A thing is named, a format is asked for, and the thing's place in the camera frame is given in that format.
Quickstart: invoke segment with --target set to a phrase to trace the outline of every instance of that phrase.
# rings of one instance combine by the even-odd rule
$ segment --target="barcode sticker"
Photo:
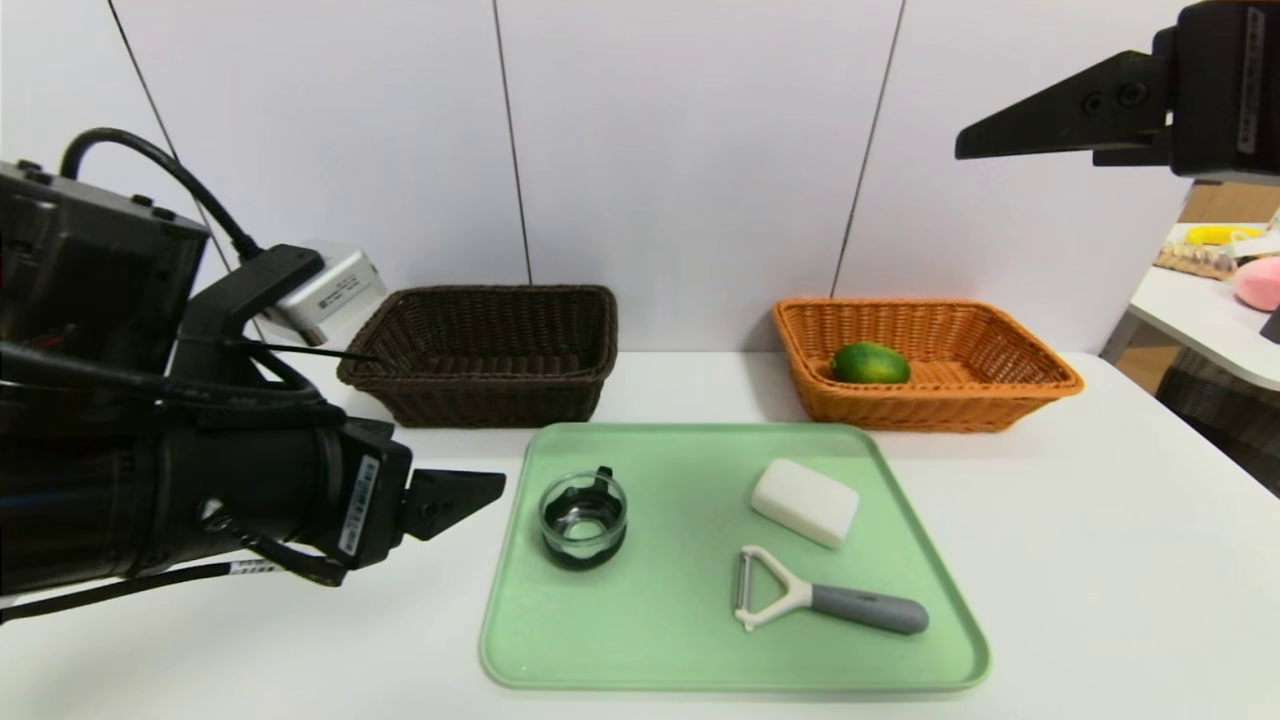
[[[1235,149],[1245,155],[1258,150],[1258,114],[1262,111],[1262,41],[1267,17],[1257,8],[1244,12],[1244,56],[1240,68],[1240,124]]]
[[[360,534],[365,530],[365,516],[369,515],[369,500],[374,496],[374,482],[378,479],[379,468],[381,462],[376,457],[364,456],[356,473],[356,487],[351,489],[351,503],[347,505],[347,519],[343,520],[342,534],[338,536],[338,548],[352,557],[360,547]]]
[[[230,565],[232,569],[227,571],[228,575],[248,575],[250,573],[274,573],[280,569],[279,565],[271,562],[270,560],[233,560]]]

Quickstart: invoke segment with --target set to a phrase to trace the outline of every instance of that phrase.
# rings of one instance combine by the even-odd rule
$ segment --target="orange wicker basket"
[[[785,300],[773,319],[814,420],[881,430],[991,432],[1084,389],[1084,380],[1002,310],[966,300]],[[838,383],[852,342],[902,354],[902,384]]]

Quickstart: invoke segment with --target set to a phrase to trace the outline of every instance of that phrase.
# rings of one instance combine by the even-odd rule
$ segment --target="peeler blade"
[[[751,553],[740,552],[737,565],[737,605],[733,610],[751,611]]]

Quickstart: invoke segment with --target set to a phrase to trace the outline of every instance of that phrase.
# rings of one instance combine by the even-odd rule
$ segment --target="white table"
[[[329,379],[332,361],[296,360],[332,400],[387,416]],[[973,691],[503,689],[477,639],[532,433],[398,430],[419,466],[502,470],[506,495],[339,591],[224,578],[0,628],[0,716],[1280,717],[1280,502],[1114,368],[1068,360],[1089,388],[1007,432],[876,434],[991,642],[995,667]],[[804,414],[778,355],[625,354],[595,419]]]
[[[1188,227],[1192,225],[1175,225],[1170,237],[1181,238]],[[1152,268],[1129,301],[1129,313],[1107,342],[1103,356],[1117,359],[1129,345],[1137,322],[1144,322],[1233,375],[1261,388],[1280,391],[1280,343],[1258,334],[1270,316],[1235,300],[1230,282]]]

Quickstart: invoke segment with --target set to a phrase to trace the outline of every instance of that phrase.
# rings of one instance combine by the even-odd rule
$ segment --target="pink ball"
[[[1280,256],[1262,258],[1235,272],[1235,296],[1249,307],[1280,307]]]

